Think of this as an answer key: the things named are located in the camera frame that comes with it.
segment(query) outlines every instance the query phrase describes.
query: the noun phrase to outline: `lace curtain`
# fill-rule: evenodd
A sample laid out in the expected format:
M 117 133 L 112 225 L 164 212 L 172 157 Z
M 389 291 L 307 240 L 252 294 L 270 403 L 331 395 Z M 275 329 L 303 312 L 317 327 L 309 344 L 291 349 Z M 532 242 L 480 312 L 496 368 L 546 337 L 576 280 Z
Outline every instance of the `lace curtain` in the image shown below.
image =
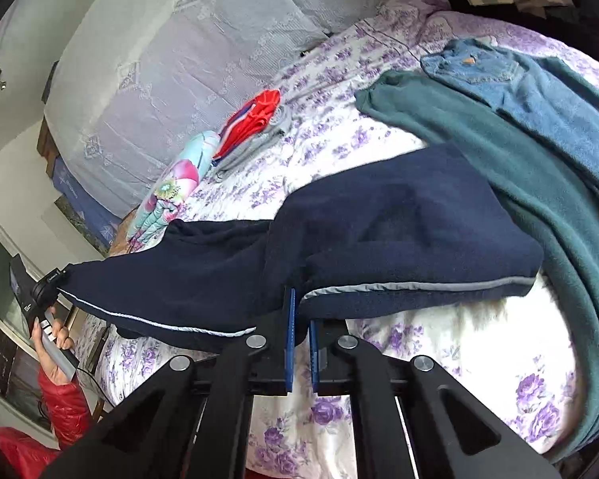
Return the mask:
M 45 115 L 69 170 L 120 217 L 195 133 L 380 0 L 96 0 Z

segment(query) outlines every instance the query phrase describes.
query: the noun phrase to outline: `red jacket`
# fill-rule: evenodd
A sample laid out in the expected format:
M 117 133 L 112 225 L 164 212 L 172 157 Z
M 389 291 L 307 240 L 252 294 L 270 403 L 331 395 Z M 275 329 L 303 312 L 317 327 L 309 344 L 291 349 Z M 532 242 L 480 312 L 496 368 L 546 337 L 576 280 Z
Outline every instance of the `red jacket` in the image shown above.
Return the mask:
M 38 375 L 51 424 L 60 449 L 75 443 L 91 425 L 91 411 L 77 378 L 67 385 L 55 385 L 42 369 Z M 46 448 L 27 434 L 0 427 L 0 450 L 22 479 L 38 479 L 60 450 Z

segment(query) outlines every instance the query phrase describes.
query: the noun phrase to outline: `white piping stripe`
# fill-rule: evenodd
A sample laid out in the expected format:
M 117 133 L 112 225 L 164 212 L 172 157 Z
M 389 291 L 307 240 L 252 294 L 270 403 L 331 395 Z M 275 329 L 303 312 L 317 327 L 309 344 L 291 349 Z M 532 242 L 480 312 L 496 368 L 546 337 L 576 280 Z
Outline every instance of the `white piping stripe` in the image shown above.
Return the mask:
M 75 295 L 70 294 L 65 290 L 62 290 L 61 288 L 58 288 L 58 290 L 61 291 L 64 295 L 66 295 L 68 297 L 72 297 L 76 301 L 81 302 L 82 304 L 85 304 L 87 306 L 90 306 L 91 308 L 95 308 L 96 310 L 106 313 L 107 315 L 112 315 L 113 317 L 122 317 L 124 319 L 132 319 L 134 321 L 139 321 L 139 322 L 147 324 L 147 325 L 155 326 L 156 328 L 170 329 L 172 331 L 193 331 L 195 333 L 204 333 L 205 335 L 228 336 L 228 337 L 242 336 L 242 335 L 245 335 L 252 331 L 255 331 L 257 328 L 257 326 L 256 326 L 253 328 L 243 329 L 242 331 L 236 331 L 235 333 L 223 333 L 222 331 L 211 331 L 210 329 L 203 329 L 203 328 L 190 328 L 188 326 L 163 325 L 162 323 L 155 323 L 153 321 L 148 321 L 147 319 L 143 319 L 141 317 L 136 317 L 134 315 L 127 315 L 126 313 L 107 312 L 107 310 L 105 310 L 104 308 L 100 308 L 96 305 L 92 305 L 91 303 L 88 303 L 87 301 L 83 301 L 82 299 L 80 299 L 80 297 L 76 297 Z
M 418 283 L 407 281 L 404 283 L 369 283 L 361 285 L 328 286 L 318 288 L 307 293 L 301 299 L 301 303 L 311 297 L 319 295 L 344 294 L 349 292 L 398 292 L 403 290 L 424 290 L 429 292 L 477 292 L 479 290 L 490 290 L 507 284 L 523 284 L 532 286 L 534 277 L 512 276 L 494 279 L 492 281 L 478 281 L 476 283 Z

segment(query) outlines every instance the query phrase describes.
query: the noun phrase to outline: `red garment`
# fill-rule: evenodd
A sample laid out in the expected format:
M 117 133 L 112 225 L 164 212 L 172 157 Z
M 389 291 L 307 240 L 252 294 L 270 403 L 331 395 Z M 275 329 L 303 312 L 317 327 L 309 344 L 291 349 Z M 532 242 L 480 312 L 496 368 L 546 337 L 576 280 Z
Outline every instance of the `red garment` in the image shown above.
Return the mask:
M 41 369 L 38 383 L 51 424 L 56 430 L 60 449 L 71 446 L 91 425 L 89 405 L 77 377 L 67 385 L 55 385 Z M 11 427 L 0 427 L 0 450 L 22 479 L 38 479 L 43 469 L 60 452 L 46 448 L 32 437 Z
M 268 126 L 268 121 L 271 120 L 279 103 L 279 90 L 264 90 L 261 94 L 253 98 L 253 100 L 242 106 L 240 110 L 233 114 L 227 121 L 220 136 L 222 137 L 225 134 L 231 124 L 244 113 L 244 110 L 250 108 L 246 117 L 240 119 L 240 121 L 233 126 L 226 139 L 222 138 L 220 149 L 213 158 L 223 157 L 228 151 L 244 142 L 248 137 L 263 131 L 264 128 Z

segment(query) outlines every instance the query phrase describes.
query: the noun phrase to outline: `finger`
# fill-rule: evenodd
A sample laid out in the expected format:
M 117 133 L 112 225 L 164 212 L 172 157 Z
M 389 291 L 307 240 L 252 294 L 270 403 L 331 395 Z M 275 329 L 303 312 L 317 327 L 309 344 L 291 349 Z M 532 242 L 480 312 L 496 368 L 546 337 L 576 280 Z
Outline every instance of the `finger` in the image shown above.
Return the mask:
M 36 348 L 38 356 L 45 354 L 45 347 L 42 345 L 42 328 L 40 328 L 40 321 L 36 317 L 33 321 L 33 330 L 31 331 L 31 338 L 33 339 L 33 346 Z
M 60 330 L 62 329 L 62 326 L 64 326 L 64 323 L 60 319 L 54 320 L 52 324 L 52 332 L 54 336 L 58 336 Z
M 62 349 L 73 349 L 75 347 L 75 342 L 71 337 L 66 339 L 62 344 Z
M 66 328 L 61 328 L 60 331 L 58 331 L 58 338 L 56 338 L 56 345 L 58 347 L 62 347 L 62 345 L 64 344 L 64 341 L 66 341 L 66 339 L 69 338 L 69 330 Z

